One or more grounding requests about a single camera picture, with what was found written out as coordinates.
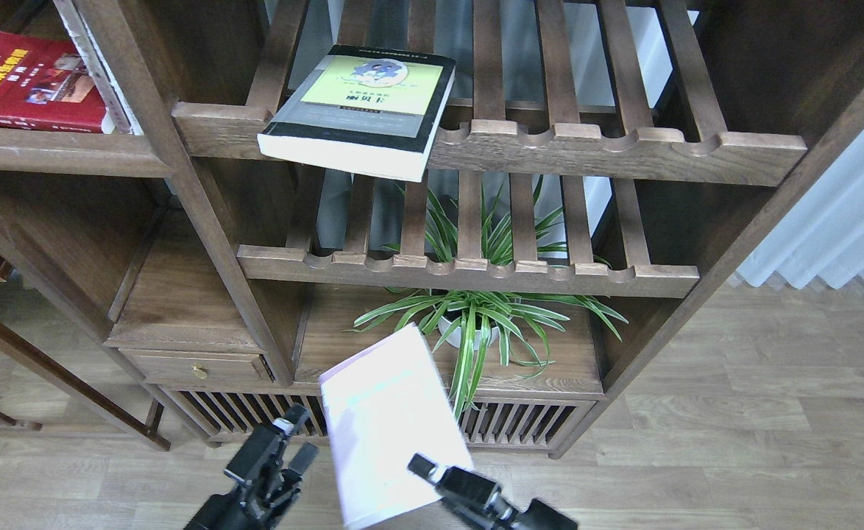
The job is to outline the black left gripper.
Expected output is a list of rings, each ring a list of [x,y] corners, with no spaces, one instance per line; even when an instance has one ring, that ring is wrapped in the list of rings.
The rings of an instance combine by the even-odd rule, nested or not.
[[[224,475],[237,486],[227,494],[211,495],[186,529],[274,529],[293,504],[293,482],[286,479],[303,479],[318,456],[318,447],[302,443],[285,465],[285,479],[261,478],[281,466],[288,442],[310,416],[308,407],[295,403],[282,417],[255,426],[224,468]]]

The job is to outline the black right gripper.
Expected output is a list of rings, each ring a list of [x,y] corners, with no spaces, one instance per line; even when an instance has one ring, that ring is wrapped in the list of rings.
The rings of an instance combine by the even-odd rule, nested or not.
[[[496,481],[470,472],[464,467],[436,465],[415,453],[406,466],[409,472],[433,486],[443,506],[469,527],[492,529],[578,529],[574,519],[553,509],[540,499],[532,499],[520,511],[503,497]]]

